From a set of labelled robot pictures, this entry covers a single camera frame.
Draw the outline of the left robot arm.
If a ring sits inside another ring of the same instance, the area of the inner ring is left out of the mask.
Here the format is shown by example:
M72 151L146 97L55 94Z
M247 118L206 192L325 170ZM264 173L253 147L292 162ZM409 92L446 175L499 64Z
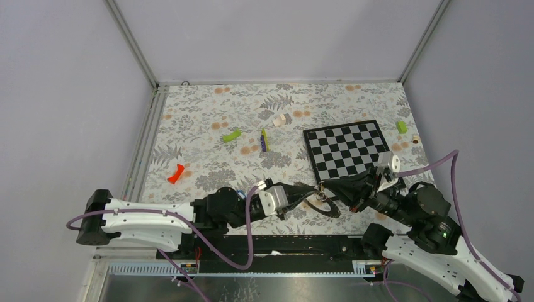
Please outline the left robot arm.
M230 229L251 231L254 221L271 216L283 218L315 193L312 186L293 186L281 182L262 184L244 194L222 187L203 199L190 203L146 204L114 198L107 189L97 189L88 199L76 243L104 246L123 240L174 252L186 259L195 252L195 242L186 235L212 237Z

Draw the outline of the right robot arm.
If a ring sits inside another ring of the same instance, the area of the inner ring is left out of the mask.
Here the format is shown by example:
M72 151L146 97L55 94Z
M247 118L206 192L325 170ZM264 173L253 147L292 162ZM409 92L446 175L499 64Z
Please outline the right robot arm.
M350 211L371 208L409 227L395 235L378 223L369 224L361 251L404 264L434 280L459 301L519 301L524 280L501 272L468 243L462 227L448 213L451 204L428 182L417 182L407 194L388 168L369 168L354 176L327 179L332 192Z

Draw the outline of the large silver keyring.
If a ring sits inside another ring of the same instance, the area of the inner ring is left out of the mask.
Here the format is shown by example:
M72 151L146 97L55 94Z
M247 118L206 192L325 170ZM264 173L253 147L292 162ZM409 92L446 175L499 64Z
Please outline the large silver keyring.
M299 200L298 204L304 203L316 213L328 218L339 218L341 211L336 203L325 192L323 183L316 186L310 186L303 182L297 182L296 185L309 189Z

